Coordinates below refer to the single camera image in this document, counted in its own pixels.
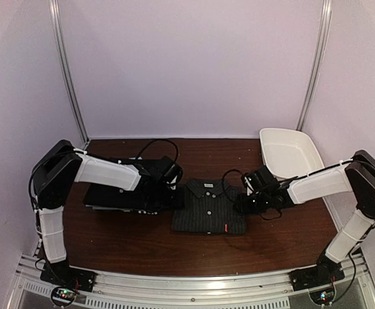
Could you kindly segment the black pinstriped long sleeve shirt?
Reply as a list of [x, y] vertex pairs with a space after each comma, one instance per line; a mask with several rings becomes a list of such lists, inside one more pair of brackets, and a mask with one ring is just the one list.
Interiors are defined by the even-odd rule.
[[247, 232], [245, 216], [233, 202], [241, 189], [226, 180], [190, 178], [184, 184], [184, 208], [174, 212], [173, 232], [242, 235]]

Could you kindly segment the stack of shirts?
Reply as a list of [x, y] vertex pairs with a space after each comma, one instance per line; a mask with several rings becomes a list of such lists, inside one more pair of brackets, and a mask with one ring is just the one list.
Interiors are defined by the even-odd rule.
[[84, 203], [92, 207], [158, 213], [164, 209], [161, 159], [109, 161], [84, 156], [77, 183], [89, 183]]

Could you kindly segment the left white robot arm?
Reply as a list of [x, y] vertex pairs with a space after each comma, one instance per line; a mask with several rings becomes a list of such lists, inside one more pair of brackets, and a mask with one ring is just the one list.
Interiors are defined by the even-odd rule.
[[143, 159], [137, 154], [113, 160], [76, 148], [68, 140], [57, 142], [34, 166], [28, 182], [50, 277], [61, 286], [74, 279], [64, 244], [63, 212], [75, 184], [88, 184], [92, 206], [158, 214], [182, 208], [183, 174], [176, 158]]

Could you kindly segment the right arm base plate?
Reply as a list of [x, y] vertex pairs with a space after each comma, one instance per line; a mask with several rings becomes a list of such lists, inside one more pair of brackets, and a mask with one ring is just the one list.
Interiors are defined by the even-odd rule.
[[291, 284], [294, 291], [316, 288], [318, 286], [330, 285], [334, 281], [345, 278], [341, 267], [330, 267], [328, 265], [316, 265], [309, 268], [300, 268], [290, 272]]

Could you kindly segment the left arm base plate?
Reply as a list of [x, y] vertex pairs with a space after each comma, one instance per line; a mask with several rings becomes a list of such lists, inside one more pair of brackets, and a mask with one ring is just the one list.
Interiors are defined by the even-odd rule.
[[66, 263], [47, 263], [41, 271], [40, 280], [70, 290], [92, 292], [96, 273], [71, 267]]

